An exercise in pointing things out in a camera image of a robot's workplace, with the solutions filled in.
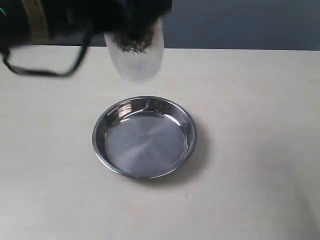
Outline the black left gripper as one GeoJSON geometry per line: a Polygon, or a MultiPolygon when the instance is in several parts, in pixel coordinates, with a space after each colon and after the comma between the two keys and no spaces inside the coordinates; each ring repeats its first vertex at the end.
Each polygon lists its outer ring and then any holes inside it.
{"type": "Polygon", "coordinates": [[[139,40],[171,9],[171,0],[48,0],[47,20],[55,37],[92,28],[95,35],[115,33],[139,40]]]}

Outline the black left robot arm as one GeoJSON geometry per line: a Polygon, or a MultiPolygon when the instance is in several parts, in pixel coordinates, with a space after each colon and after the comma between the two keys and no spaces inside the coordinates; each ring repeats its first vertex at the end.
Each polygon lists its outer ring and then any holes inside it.
{"type": "Polygon", "coordinates": [[[2,0],[0,47],[44,44],[88,29],[109,34],[124,51],[142,51],[170,0],[2,0]]]}

